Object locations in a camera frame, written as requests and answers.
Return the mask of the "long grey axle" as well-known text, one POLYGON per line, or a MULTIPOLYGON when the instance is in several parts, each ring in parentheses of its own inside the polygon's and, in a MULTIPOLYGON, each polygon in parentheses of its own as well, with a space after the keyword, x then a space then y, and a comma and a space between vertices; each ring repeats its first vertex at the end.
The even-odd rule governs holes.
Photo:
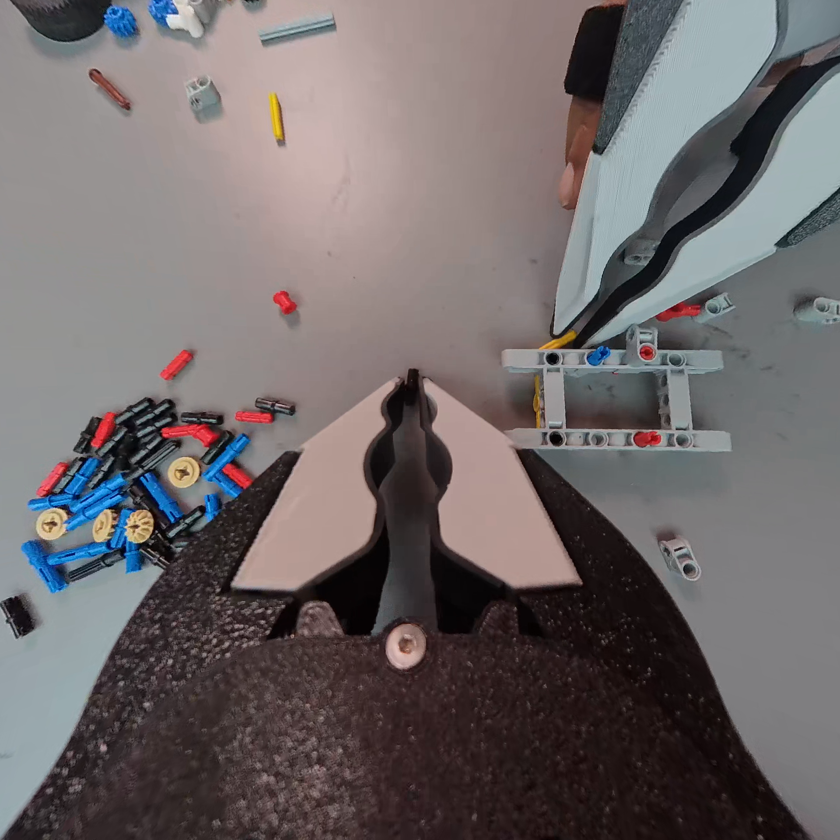
POLYGON ((278 24, 258 31, 259 42, 263 46, 318 35, 334 30, 336 27, 333 14, 309 16, 278 24))

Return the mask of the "grey beam frame assembly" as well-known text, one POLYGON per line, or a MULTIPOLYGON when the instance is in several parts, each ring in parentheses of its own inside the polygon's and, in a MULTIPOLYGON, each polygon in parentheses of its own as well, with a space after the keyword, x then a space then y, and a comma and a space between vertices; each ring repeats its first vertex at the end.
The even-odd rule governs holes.
POLYGON ((504 350, 502 367, 510 373, 539 375, 542 386, 542 428, 507 431, 519 449, 567 449, 586 452, 645 452, 722 454, 732 451, 729 433, 698 429, 690 398, 692 376, 723 370, 718 350, 663 350, 656 328, 634 324, 625 335, 625 348, 599 345, 594 349, 504 350), (654 379, 659 427, 572 427, 565 386, 587 375, 647 375, 654 379))

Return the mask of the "small black connector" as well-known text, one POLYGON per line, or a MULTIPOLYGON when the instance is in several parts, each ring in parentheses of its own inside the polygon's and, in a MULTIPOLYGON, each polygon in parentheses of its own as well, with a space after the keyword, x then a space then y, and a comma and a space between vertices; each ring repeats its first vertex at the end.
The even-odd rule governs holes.
POLYGON ((34 632, 37 623, 28 602, 22 595, 11 595, 1 600, 1 613, 5 624, 15 639, 34 632))

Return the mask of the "black rubber tire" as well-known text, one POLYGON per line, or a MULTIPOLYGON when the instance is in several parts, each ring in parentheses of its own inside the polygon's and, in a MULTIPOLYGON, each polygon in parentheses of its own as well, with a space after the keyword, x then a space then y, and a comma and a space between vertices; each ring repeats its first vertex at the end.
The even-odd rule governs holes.
POLYGON ((111 1, 12 1, 28 25, 45 38, 71 43, 104 27, 111 1))

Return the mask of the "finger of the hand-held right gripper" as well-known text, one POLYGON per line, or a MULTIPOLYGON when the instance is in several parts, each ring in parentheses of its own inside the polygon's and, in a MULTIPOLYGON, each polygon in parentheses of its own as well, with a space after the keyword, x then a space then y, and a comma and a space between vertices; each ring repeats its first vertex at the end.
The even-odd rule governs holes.
POLYGON ((667 229, 646 266, 598 304, 585 342, 611 338, 768 256, 838 216, 838 61, 802 66, 761 101, 729 152, 726 180, 667 229))
POLYGON ((564 87, 563 200, 574 217, 553 336, 612 337, 838 223, 838 47, 775 80, 731 141, 733 166, 668 229, 667 193, 774 69, 838 40, 838 2, 621 2, 593 7, 564 87))

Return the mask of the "pile of small pins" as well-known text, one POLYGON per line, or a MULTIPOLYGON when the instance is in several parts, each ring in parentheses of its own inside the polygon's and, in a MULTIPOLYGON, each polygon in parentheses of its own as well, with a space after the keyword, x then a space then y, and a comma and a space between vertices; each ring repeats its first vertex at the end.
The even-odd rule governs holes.
POLYGON ((116 413, 91 418, 73 452, 38 488, 28 509, 37 516, 63 508, 66 533, 53 542, 35 536, 22 552, 48 592, 121 565, 128 574, 147 566, 166 569, 189 548, 205 526, 218 518, 224 504, 236 500, 251 483, 238 463, 249 445, 246 434, 207 425, 183 425, 170 397, 145 396, 116 413), (195 458, 202 477, 177 489, 166 477, 179 457, 195 458), (92 522, 100 511, 119 511, 112 539, 95 543, 92 522), (152 512, 156 525, 149 541, 128 543, 124 524, 134 509, 152 512))

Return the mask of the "brown pin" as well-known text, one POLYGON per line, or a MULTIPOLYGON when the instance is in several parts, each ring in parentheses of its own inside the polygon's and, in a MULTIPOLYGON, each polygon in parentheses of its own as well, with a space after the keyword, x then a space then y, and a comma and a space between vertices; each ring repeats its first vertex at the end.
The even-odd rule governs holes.
POLYGON ((131 112, 132 102, 122 92, 122 90, 109 78, 107 78, 98 68, 90 68, 87 72, 90 81, 102 91, 112 102, 114 102, 121 110, 131 112))

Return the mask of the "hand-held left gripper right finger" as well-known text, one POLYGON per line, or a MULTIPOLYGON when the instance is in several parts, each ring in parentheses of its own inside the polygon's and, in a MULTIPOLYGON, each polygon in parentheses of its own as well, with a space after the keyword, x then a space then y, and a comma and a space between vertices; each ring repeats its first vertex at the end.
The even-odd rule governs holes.
POLYGON ((428 378, 422 386, 443 549, 515 591, 581 585, 510 438, 428 378))

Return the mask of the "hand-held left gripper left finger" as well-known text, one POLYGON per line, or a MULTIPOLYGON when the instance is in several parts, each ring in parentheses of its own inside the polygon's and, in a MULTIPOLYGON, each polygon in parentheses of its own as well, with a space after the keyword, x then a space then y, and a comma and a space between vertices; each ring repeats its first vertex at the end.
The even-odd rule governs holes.
POLYGON ((392 379, 303 444, 236 572, 242 592, 299 592, 366 553, 382 532, 404 379, 392 379))

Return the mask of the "person's right hand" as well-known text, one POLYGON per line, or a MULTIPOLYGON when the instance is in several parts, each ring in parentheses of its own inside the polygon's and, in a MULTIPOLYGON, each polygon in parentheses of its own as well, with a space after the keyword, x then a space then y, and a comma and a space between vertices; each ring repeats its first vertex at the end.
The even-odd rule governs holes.
POLYGON ((559 185, 560 204, 564 209, 573 211, 578 203, 601 116, 600 102, 572 97, 566 125, 565 167, 559 185))

